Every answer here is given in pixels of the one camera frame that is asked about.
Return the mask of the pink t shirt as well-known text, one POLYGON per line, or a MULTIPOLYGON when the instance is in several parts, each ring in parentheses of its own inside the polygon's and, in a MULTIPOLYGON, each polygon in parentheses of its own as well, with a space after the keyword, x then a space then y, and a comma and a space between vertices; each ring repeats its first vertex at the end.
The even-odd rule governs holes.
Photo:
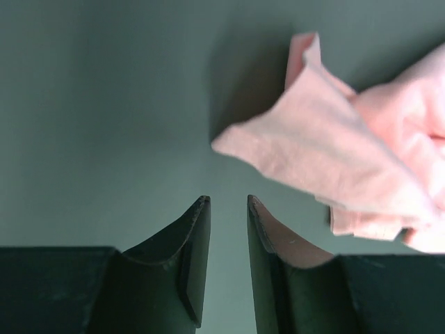
POLYGON ((278 101, 211 146, 329 205, 335 235, 444 252, 443 47, 357 93, 323 66, 316 33, 295 35, 278 101))

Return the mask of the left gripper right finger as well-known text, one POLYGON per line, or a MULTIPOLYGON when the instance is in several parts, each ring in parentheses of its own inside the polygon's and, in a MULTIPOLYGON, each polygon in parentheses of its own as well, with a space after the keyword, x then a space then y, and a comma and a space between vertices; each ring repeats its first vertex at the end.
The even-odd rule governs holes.
POLYGON ((258 333, 361 333, 341 262, 279 222, 255 196, 247 202, 248 246, 258 333))

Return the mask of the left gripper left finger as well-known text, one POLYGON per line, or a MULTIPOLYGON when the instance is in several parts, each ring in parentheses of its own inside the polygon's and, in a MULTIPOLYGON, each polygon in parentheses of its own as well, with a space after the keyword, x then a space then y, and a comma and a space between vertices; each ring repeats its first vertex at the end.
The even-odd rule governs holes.
POLYGON ((195 333, 202 325, 211 200, 200 196, 176 221, 107 266, 91 333, 195 333))

